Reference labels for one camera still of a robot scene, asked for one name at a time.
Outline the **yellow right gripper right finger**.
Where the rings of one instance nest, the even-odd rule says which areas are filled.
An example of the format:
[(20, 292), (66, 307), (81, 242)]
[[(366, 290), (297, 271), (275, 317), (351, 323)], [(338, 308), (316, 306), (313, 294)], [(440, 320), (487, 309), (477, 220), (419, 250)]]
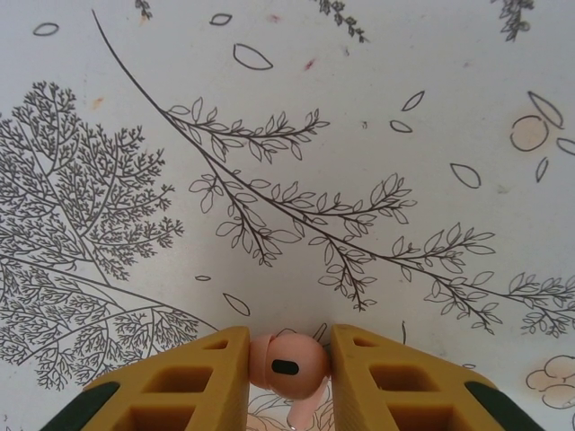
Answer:
[(536, 430), (480, 374), (373, 332), (331, 329), (335, 427), (377, 430)]

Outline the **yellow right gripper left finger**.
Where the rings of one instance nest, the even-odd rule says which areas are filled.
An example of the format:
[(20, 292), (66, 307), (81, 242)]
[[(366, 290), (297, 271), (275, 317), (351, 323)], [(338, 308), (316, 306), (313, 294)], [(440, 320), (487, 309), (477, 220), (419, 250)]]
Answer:
[(47, 430), (244, 430), (250, 332), (232, 327), (87, 385)]

